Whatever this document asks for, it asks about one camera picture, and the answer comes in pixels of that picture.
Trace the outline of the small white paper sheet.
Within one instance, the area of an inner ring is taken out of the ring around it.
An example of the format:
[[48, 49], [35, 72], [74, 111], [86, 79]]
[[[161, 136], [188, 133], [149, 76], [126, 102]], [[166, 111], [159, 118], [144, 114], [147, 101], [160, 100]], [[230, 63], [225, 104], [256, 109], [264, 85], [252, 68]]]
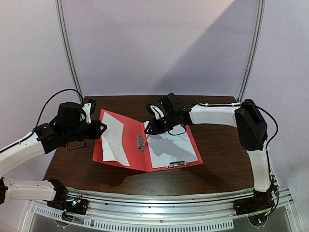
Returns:
[[129, 161], [122, 146], [123, 123], [107, 112], [104, 112], [102, 122], [107, 125], [107, 129], [101, 136], [103, 161], [116, 161], [129, 167]]

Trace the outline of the red file folder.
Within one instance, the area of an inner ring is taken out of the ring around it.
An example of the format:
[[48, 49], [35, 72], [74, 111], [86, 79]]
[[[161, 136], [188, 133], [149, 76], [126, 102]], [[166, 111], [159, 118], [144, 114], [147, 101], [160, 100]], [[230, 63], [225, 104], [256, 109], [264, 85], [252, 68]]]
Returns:
[[[122, 168], [128, 168], [143, 172], [156, 172], [156, 171], [165, 171], [168, 170], [166, 167], [164, 168], [152, 168], [151, 159], [150, 159], [150, 152], [148, 146], [145, 148], [145, 151], [139, 151], [137, 149], [137, 136], [141, 135], [143, 138], [147, 136], [144, 132], [144, 123], [145, 122], [139, 122], [137, 120], [134, 120], [132, 118], [129, 118], [127, 116], [123, 116], [111, 111], [107, 111], [102, 109], [100, 112], [100, 120], [102, 122], [103, 114], [104, 112], [107, 112], [111, 114], [113, 117], [115, 117], [117, 120], [119, 120], [124, 125], [123, 130], [123, 138], [122, 138], [122, 146], [124, 149], [124, 152], [126, 154], [126, 157], [129, 161], [129, 167], [125, 167], [121, 164], [119, 164], [116, 161], [103, 161], [103, 151], [102, 151], [102, 139], [98, 139], [95, 142], [94, 146], [94, 152], [92, 160], [97, 163], [101, 164], [107, 164], [111, 166], [116, 167], [122, 167]], [[197, 148], [196, 142], [194, 140], [194, 137], [191, 133], [191, 130], [189, 128], [188, 135], [190, 137], [191, 143], [193, 145], [194, 151], [196, 152], [197, 161], [190, 162], [189, 165], [183, 166], [183, 167], [177, 167], [177, 168], [185, 168], [185, 167], [192, 167], [203, 164], [203, 160], [201, 158], [200, 152]]]

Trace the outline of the large white paper sheet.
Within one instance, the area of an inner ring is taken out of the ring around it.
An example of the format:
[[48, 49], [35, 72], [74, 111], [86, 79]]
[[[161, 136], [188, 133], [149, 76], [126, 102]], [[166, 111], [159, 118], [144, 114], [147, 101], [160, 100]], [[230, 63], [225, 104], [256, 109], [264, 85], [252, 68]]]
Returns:
[[178, 125], [170, 132], [147, 135], [152, 168], [164, 168], [181, 161], [187, 163], [197, 161], [188, 132], [188, 126]]

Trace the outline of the metal bottom folder clip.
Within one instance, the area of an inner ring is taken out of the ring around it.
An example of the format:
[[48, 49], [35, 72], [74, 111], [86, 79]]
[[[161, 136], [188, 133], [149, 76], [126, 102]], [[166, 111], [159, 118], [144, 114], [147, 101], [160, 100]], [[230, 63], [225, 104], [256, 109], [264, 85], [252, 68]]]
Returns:
[[177, 167], [183, 167], [189, 165], [188, 162], [185, 161], [177, 161], [177, 162], [170, 162], [168, 166], [166, 166], [167, 169], [173, 169]]

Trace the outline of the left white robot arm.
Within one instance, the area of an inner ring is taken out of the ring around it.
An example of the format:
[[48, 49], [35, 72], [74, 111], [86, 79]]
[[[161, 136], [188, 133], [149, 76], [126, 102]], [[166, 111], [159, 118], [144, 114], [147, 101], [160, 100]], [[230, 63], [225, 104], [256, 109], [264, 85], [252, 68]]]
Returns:
[[99, 120], [72, 127], [44, 123], [3, 148], [0, 151], [0, 202], [44, 200], [55, 203], [62, 210], [69, 209], [72, 200], [59, 180], [19, 181], [5, 177], [5, 174], [28, 160], [66, 147], [69, 143], [97, 140], [106, 129], [107, 126]]

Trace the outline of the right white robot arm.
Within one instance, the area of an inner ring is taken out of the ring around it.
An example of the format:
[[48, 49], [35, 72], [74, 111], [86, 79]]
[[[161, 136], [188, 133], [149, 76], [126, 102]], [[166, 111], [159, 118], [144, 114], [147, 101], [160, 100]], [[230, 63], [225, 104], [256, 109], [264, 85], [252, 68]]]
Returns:
[[180, 102], [165, 99], [159, 105], [148, 104], [146, 109], [154, 116], [144, 130], [149, 135], [169, 132], [178, 125], [213, 124], [236, 128], [239, 143], [250, 159], [254, 190], [259, 192], [250, 199], [250, 207], [259, 211], [267, 205], [268, 196], [265, 192], [271, 186], [267, 123], [253, 101], [230, 104], [195, 103], [184, 106]]

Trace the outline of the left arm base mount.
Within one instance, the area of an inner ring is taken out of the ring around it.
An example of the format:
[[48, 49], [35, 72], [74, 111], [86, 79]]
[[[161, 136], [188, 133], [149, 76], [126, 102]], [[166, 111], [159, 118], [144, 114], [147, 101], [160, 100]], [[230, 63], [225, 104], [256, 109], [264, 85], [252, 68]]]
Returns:
[[62, 220], [72, 222], [74, 214], [85, 215], [90, 201], [84, 199], [82, 195], [70, 197], [67, 188], [58, 179], [48, 179], [53, 187], [55, 196], [47, 201], [51, 208], [62, 210]]

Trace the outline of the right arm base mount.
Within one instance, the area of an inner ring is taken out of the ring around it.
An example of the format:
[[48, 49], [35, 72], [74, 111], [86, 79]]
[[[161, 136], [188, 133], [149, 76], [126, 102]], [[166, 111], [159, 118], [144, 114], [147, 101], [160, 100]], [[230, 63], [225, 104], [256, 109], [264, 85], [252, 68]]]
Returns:
[[249, 223], [254, 227], [265, 226], [268, 217], [279, 204], [279, 189], [270, 188], [266, 192], [253, 190], [253, 196], [233, 201], [236, 215], [247, 215]]

